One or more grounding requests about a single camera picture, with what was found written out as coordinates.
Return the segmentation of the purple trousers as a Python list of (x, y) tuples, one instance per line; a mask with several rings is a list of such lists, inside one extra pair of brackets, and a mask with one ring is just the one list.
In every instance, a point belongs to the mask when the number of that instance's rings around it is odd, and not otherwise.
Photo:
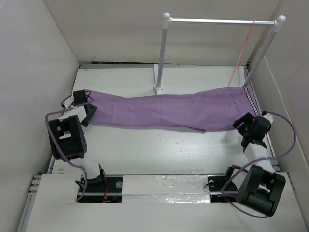
[(91, 91), (97, 108), (92, 124), (131, 127), (188, 127), (225, 131), (233, 123), (259, 111), (246, 87), (225, 87), (195, 94), (163, 94), (125, 98)]

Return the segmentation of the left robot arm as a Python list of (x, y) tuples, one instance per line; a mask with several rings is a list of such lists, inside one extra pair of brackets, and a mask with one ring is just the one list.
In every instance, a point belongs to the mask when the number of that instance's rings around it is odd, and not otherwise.
[(82, 127), (89, 125), (97, 110), (92, 104), (90, 94), (89, 90), (73, 92), (63, 100), (62, 111), (50, 112), (45, 116), (45, 123), (54, 158), (68, 162), (70, 166), (83, 172), (81, 180), (76, 182), (79, 187), (94, 188), (101, 192), (108, 184), (102, 167), (99, 166), (99, 175), (89, 179), (86, 168), (72, 162), (73, 159), (83, 159), (87, 152), (87, 142)]

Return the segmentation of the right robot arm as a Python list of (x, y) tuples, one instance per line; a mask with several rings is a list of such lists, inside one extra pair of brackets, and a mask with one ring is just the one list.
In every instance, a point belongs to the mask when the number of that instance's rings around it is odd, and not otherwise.
[[(233, 127), (242, 136), (243, 151), (246, 151), (249, 144), (267, 148), (263, 138), (270, 131), (272, 122), (273, 116), (267, 111), (263, 111), (260, 116), (246, 113), (236, 120)], [(269, 218), (275, 214), (286, 183), (285, 177), (256, 165), (257, 162), (266, 159), (268, 158), (257, 158), (240, 168), (235, 174), (225, 176), (221, 188), (221, 196), (227, 198), (225, 189), (235, 190), (239, 187), (241, 180), (238, 174), (249, 166), (250, 169), (237, 191), (236, 199), (237, 203), (262, 214), (262, 216), (254, 215), (255, 218)]]

